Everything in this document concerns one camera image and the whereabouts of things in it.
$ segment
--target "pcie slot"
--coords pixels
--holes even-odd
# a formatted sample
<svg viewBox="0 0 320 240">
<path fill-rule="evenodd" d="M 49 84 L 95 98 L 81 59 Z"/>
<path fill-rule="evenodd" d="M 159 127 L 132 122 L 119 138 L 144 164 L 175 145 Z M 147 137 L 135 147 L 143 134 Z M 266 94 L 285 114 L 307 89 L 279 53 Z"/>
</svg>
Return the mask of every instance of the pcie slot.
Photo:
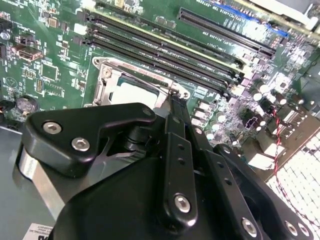
<svg viewBox="0 0 320 240">
<path fill-rule="evenodd" d="M 148 34 L 145 34 L 141 31 L 138 31 L 136 29 L 133 29 L 133 28 L 130 28 L 130 27 L 127 27 L 119 22 L 115 22 L 115 21 L 112 21 L 111 19 L 108 19 L 106 17 L 103 17 L 101 15 L 98 15 L 98 14 L 95 14 L 95 19 L 93 21 L 94 24 L 98 24 L 98 25 L 102 25 L 102 26 L 112 26 L 112 27 L 115 27 L 115 28 L 118 28 L 122 31 L 125 31 L 127 33 L 130 33 L 130 34 L 133 34 L 139 38 L 142 38 L 144 39 L 145 41 L 149 41 L 153 44 L 156 44 L 158 46 L 163 46 L 163 48 L 166 48 L 170 51 L 175 51 L 181 55 L 185 55 L 187 56 L 188 58 L 193 58 L 197 61 L 199 61 L 200 63 L 203 63 L 205 65 L 208 65 L 210 66 L 212 69 L 216 69 L 217 71 L 221 71 L 222 73 L 225 73 L 227 75 L 230 75 L 231 77 L 233 77 L 236 73 L 230 69 L 230 68 L 227 68 L 226 66 L 223 66 L 223 65 L 219 65 L 219 64 L 213 64 L 212 61 L 210 61 L 209 59 L 206 59 L 204 57 L 201 57 L 199 55 L 196 55 L 192 52 L 188 52 L 184 49 L 180 49 L 178 47 L 176 47 L 175 45 L 172 45 L 170 43 L 167 43 L 167 42 L 163 42 L 161 41 L 160 39 L 156 38 L 156 37 L 153 37 L 151 35 L 148 35 Z"/>
<path fill-rule="evenodd" d="M 205 78 L 209 79 L 212 82 L 218 82 L 219 84 L 225 85 L 226 88 L 230 84 L 230 82 L 226 81 L 227 79 L 221 79 L 221 78 L 218 78 L 218 76 L 215 77 L 214 74 L 211 74 L 210 72 L 206 72 L 204 69 L 201 69 L 197 66 L 194 66 L 188 62 L 182 61 L 182 60 L 175 58 L 173 56 L 170 56 L 170 55 L 166 55 L 162 52 L 159 52 L 156 49 L 148 47 L 147 45 L 142 45 L 138 42 L 132 41 L 131 39 L 127 39 L 127 38 L 122 37 L 122 36 L 115 34 L 113 32 L 106 31 L 100 27 L 96 26 L 94 28 L 94 30 L 92 31 L 92 34 L 106 38 L 106 39 L 112 39 L 112 40 L 118 41 L 121 44 L 126 44 L 134 49 L 137 49 L 138 51 L 140 51 L 144 54 L 147 53 L 147 54 L 153 55 L 156 58 L 158 58 L 160 60 L 164 60 L 164 61 L 166 61 L 172 65 L 175 65 L 181 69 L 186 68 L 188 70 L 192 70 L 196 74 L 198 74 L 200 76 L 204 76 Z"/>
<path fill-rule="evenodd" d="M 261 55 L 262 57 L 271 59 L 276 53 L 275 49 L 272 49 L 264 44 L 259 43 L 258 41 L 243 36 L 183 7 L 180 8 L 177 18 L 185 24 L 210 33 L 211 35 L 221 38 L 232 44 L 246 48 L 251 52 Z"/>
<path fill-rule="evenodd" d="M 122 56 L 125 56 L 129 59 L 132 59 L 132 60 L 138 61 L 142 64 L 145 64 L 146 66 L 148 66 L 152 69 L 164 72 L 164 73 L 169 74 L 171 76 L 176 76 L 178 78 L 182 78 L 184 80 L 189 81 L 190 83 L 195 83 L 201 87 L 210 89 L 216 93 L 219 93 L 222 96 L 228 95 L 226 89 L 223 89 L 222 87 L 218 87 L 216 85 L 211 84 L 210 82 L 207 82 L 207 81 L 198 79 L 196 77 L 190 76 L 188 73 L 178 71 L 170 66 L 162 64 L 160 62 L 156 62 L 156 61 L 149 59 L 147 57 L 138 55 L 135 52 L 131 52 L 131 51 L 129 51 L 127 49 L 123 49 L 119 46 L 112 45 L 109 42 L 106 42 L 106 41 L 103 41 L 103 40 L 100 40 L 97 38 L 93 38 L 88 42 L 88 44 L 94 45 L 94 46 L 97 46 L 97 47 L 100 47 L 103 49 L 111 50 L 111 51 L 113 51 L 117 54 L 120 54 Z"/>
<path fill-rule="evenodd" d="M 226 54 L 224 52 L 220 52 L 220 51 L 218 51 L 218 50 L 216 50 L 216 49 L 214 49 L 214 48 L 212 48 L 212 47 L 210 47 L 200 41 L 192 39 L 192 38 L 190 38 L 186 35 L 180 34 L 178 32 L 168 30 L 164 26 L 156 24 L 155 22 L 149 21 L 145 18 L 137 17 L 134 14 L 126 12 L 123 9 L 120 9 L 120 8 L 115 7 L 113 5 L 107 4 L 104 1 L 95 0 L 95 2 L 97 2 L 96 7 L 110 9 L 110 10 L 114 11 L 115 13 L 121 14 L 127 18 L 130 18 L 132 20 L 138 20 L 140 23 L 146 24 L 150 27 L 153 27 L 154 29 L 159 29 L 163 34 L 167 34 L 167 35 L 173 36 L 174 38 L 188 42 L 188 44 L 191 45 L 193 47 L 193 49 L 195 49 L 199 52 L 202 52 L 204 54 L 213 55 L 215 58 L 218 58 L 220 60 L 228 59 L 231 62 L 233 62 L 234 64 L 236 64 L 241 69 L 244 67 L 244 63 L 241 60 L 239 60 L 238 58 L 233 57 L 232 55 Z"/>
</svg>

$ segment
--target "integrated circuit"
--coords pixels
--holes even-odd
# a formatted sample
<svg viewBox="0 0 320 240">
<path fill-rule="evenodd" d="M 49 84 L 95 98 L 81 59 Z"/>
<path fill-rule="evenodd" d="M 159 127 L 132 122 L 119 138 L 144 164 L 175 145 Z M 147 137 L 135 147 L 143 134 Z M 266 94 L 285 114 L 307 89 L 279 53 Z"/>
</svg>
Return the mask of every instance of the integrated circuit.
<svg viewBox="0 0 320 240">
<path fill-rule="evenodd" d="M 58 68 L 52 65 L 42 64 L 41 75 L 43 78 L 56 81 L 58 77 Z"/>
<path fill-rule="evenodd" d="M 48 24 L 50 27 L 57 28 L 58 27 L 58 20 L 54 17 L 49 17 Z"/>
</svg>

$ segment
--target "silver screw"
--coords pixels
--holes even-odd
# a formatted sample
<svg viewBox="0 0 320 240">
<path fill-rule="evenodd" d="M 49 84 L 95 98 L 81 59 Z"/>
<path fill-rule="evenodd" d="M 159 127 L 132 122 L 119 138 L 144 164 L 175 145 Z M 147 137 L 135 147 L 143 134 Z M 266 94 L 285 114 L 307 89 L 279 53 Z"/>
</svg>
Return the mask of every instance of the silver screw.
<svg viewBox="0 0 320 240">
<path fill-rule="evenodd" d="M 148 116 L 151 116 L 151 115 L 152 115 L 152 113 L 150 112 L 150 110 L 147 109 L 147 108 L 144 108 L 144 109 L 143 109 L 143 113 L 146 114 L 146 115 L 148 115 Z"/>
<path fill-rule="evenodd" d="M 10 33 L 8 33 L 7 31 L 3 31 L 0 33 L 0 37 L 3 39 L 3 40 L 10 40 L 11 36 L 10 36 Z"/>
<path fill-rule="evenodd" d="M 197 128 L 197 127 L 196 127 L 196 128 L 195 128 L 195 131 L 196 131 L 197 134 L 202 134 L 202 130 L 201 130 L 200 128 Z"/>
<path fill-rule="evenodd" d="M 182 195 L 177 195 L 174 198 L 175 206 L 183 213 L 190 212 L 190 202 Z"/>
<path fill-rule="evenodd" d="M 73 139 L 71 145 L 75 150 L 80 152 L 86 152 L 90 148 L 90 143 L 82 137 L 76 137 Z"/>
<path fill-rule="evenodd" d="M 48 134 L 58 134 L 62 131 L 62 128 L 58 123 L 48 121 L 43 125 L 43 130 Z"/>
<path fill-rule="evenodd" d="M 173 121 L 175 121 L 177 124 L 179 124 L 179 123 L 180 123 L 179 119 L 178 119 L 178 118 L 176 118 L 175 116 L 173 117 Z"/>
<path fill-rule="evenodd" d="M 252 222 L 250 222 L 248 219 L 246 219 L 245 217 L 242 218 L 242 226 L 244 228 L 244 230 L 253 238 L 257 237 L 257 229 L 255 227 L 255 225 L 253 225 Z"/>
<path fill-rule="evenodd" d="M 229 148 L 227 148 L 226 146 L 223 146 L 222 148 L 223 148 L 223 150 L 224 150 L 227 154 L 229 154 L 229 153 L 230 153 Z"/>
<path fill-rule="evenodd" d="M 285 225 L 293 236 L 298 236 L 298 231 L 290 222 L 285 221 Z"/>
<path fill-rule="evenodd" d="M 106 79 L 110 78 L 111 75 L 112 75 L 111 70 L 108 69 L 108 68 L 103 69 L 103 72 L 102 72 L 102 73 L 103 73 L 103 75 L 104 75 L 104 78 L 106 78 Z"/>
<path fill-rule="evenodd" d="M 306 235 L 307 237 L 309 237 L 309 231 L 308 231 L 308 229 L 304 226 L 304 225 L 302 225 L 301 223 L 298 223 L 298 226 L 299 226 L 299 228 L 301 229 L 301 232 L 304 234 L 304 235 Z"/>
</svg>

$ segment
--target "chip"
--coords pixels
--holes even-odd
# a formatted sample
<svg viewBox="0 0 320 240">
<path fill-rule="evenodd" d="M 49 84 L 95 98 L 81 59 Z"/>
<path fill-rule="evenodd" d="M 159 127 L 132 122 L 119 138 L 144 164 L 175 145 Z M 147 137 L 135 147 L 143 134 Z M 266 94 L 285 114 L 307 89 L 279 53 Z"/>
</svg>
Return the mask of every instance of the chip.
<svg viewBox="0 0 320 240">
<path fill-rule="evenodd" d="M 57 28 L 58 27 L 58 20 L 53 17 L 50 17 L 48 19 L 48 24 L 50 27 Z"/>
</svg>

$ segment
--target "cable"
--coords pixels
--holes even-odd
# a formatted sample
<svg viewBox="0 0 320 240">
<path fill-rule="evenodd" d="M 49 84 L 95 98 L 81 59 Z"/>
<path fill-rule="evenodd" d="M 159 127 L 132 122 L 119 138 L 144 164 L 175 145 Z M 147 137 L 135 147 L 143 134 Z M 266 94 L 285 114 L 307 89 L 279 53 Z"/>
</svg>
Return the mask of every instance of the cable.
<svg viewBox="0 0 320 240">
<path fill-rule="evenodd" d="M 317 227 L 318 229 L 320 229 L 320 225 L 316 224 L 314 221 L 309 220 L 309 218 L 307 217 L 307 215 L 301 213 L 295 206 L 294 204 L 291 202 L 290 198 L 288 197 L 288 194 L 285 190 L 285 188 L 282 186 L 279 178 L 278 178 L 278 170 L 279 170 L 279 165 L 278 165 L 278 160 L 279 160 L 279 146 L 281 144 L 281 138 L 280 138 L 280 118 L 277 115 L 277 110 L 273 111 L 273 116 L 275 118 L 275 123 L 276 123 L 276 150 L 275 150 L 275 157 L 274 157 L 274 176 L 275 176 L 275 180 L 276 183 L 278 184 L 278 189 L 280 190 L 280 192 L 282 193 L 282 195 L 284 196 L 284 198 L 286 199 L 286 201 L 291 205 L 291 207 L 294 209 L 295 213 L 297 215 L 299 215 L 300 217 L 302 217 L 303 219 L 307 220 L 309 222 L 310 225 L 313 225 L 315 227 Z"/>
</svg>

